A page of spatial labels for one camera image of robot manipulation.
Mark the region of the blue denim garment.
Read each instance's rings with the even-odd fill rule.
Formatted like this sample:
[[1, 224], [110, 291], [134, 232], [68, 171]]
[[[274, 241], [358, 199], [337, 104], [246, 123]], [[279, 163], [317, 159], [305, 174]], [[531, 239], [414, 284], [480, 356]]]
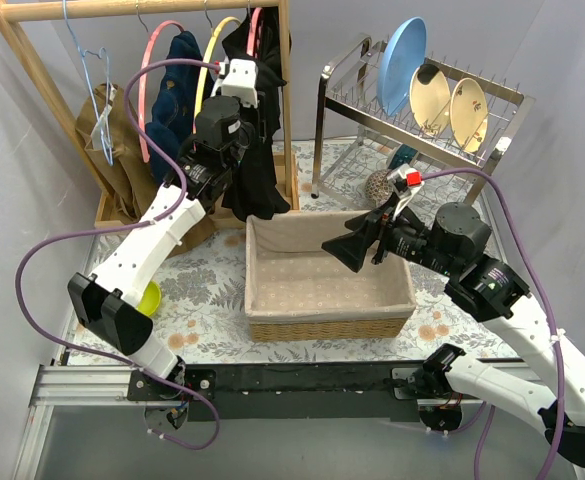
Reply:
[[[184, 31], [175, 36], [167, 59], [202, 60], [194, 35]], [[165, 67], [157, 99], [151, 108], [152, 121], [145, 131], [171, 159], [177, 160], [183, 141], [192, 133], [196, 88], [201, 68], [192, 65]], [[149, 148], [150, 169], [155, 184], [160, 186], [173, 169], [153, 148]]]

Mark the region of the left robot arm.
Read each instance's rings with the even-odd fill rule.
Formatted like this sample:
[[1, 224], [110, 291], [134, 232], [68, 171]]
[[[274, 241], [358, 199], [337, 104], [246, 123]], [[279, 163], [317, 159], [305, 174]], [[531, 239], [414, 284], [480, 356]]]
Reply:
[[154, 274], [186, 233], [231, 185], [255, 127], [236, 97], [204, 101], [196, 131], [181, 147], [179, 171], [158, 189], [142, 220], [90, 275], [75, 274], [68, 292], [79, 323], [127, 359], [152, 373], [150, 387], [165, 400], [185, 386], [184, 362], [153, 332], [138, 307]]

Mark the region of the pink hanger of skirt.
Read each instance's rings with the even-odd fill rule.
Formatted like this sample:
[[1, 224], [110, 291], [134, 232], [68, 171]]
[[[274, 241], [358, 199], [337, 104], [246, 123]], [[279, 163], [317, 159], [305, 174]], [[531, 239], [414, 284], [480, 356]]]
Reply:
[[259, 48], [263, 30], [263, 20], [264, 9], [262, 7], [256, 8], [250, 14], [250, 24], [248, 30], [248, 37], [246, 41], [246, 54], [253, 58], [259, 57]]

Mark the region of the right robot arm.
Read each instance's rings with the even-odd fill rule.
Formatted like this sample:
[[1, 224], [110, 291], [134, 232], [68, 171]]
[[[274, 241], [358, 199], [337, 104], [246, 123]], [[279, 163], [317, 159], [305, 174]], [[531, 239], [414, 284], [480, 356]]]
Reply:
[[441, 206], [426, 226], [409, 209], [389, 205], [346, 221], [347, 233], [322, 248], [359, 272], [370, 247], [371, 262], [387, 254], [442, 274], [445, 294], [477, 323], [497, 334], [541, 379], [529, 384], [443, 344], [400, 385], [431, 397], [471, 395], [525, 421], [558, 445], [557, 452], [585, 468], [585, 355], [552, 332], [549, 315], [526, 282], [506, 263], [484, 251], [491, 235], [471, 206]]

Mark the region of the black skirt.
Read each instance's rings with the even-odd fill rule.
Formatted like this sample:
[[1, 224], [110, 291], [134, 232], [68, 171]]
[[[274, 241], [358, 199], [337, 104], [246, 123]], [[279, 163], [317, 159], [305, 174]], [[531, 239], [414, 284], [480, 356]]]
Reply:
[[258, 111], [247, 118], [255, 127], [256, 138], [245, 152], [233, 181], [225, 192], [222, 206], [241, 221], [254, 215], [269, 220], [286, 213], [290, 205], [276, 189], [272, 144], [273, 135], [281, 128], [279, 90], [286, 85], [281, 66], [278, 9], [265, 7], [259, 57], [246, 54], [250, 20], [246, 18], [231, 32], [222, 45], [229, 59], [253, 60], [258, 68], [256, 90]]

